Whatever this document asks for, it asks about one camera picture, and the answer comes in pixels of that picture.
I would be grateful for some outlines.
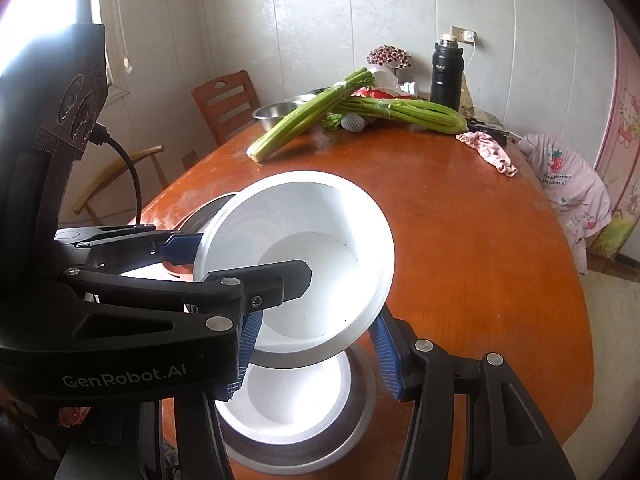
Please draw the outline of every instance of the celery bunch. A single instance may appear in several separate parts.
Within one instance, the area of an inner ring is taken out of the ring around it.
[[[373,85],[375,85],[375,79],[369,70],[366,68],[357,70],[344,81],[336,83],[286,115],[271,131],[266,132],[249,146],[246,154],[255,162],[264,160],[321,119],[344,98],[360,88]]]
[[[340,102],[331,111],[342,115],[358,114],[365,117],[404,121],[443,134],[466,132],[465,118],[457,111],[418,99],[350,97]]]

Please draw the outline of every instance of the black thermos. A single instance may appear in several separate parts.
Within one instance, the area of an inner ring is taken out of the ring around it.
[[[449,34],[443,34],[433,53],[432,103],[458,111],[464,69],[465,59],[458,42]]]

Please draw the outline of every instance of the floor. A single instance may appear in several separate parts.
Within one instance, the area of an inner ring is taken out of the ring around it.
[[[593,407],[564,445],[577,480],[597,480],[640,415],[640,283],[581,278],[594,354]]]
[[[608,274],[609,276],[617,276],[630,282],[640,283],[640,262],[636,262],[622,254],[616,256],[615,260],[609,260],[587,253],[587,264],[589,270],[595,270],[596,272]]]

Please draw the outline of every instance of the black cable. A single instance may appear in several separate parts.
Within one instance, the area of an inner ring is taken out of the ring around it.
[[[142,219],[142,193],[140,192],[140,179],[138,178],[138,172],[136,171],[136,167],[129,154],[116,142],[115,139],[113,139],[113,137],[109,135],[107,128],[102,124],[96,123],[94,129],[89,135],[89,140],[98,146],[106,142],[118,152],[118,155],[122,157],[127,168],[129,168],[129,173],[133,179],[133,187],[136,190],[136,225],[139,225]]]

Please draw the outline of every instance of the electrical outlet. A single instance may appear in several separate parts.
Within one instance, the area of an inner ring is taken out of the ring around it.
[[[473,37],[476,35],[472,30],[466,28],[451,27],[450,35],[452,35],[458,43],[473,43]]]
[[[199,161],[198,154],[196,150],[191,150],[182,158],[182,165],[184,166],[184,171],[189,171],[193,168]]]

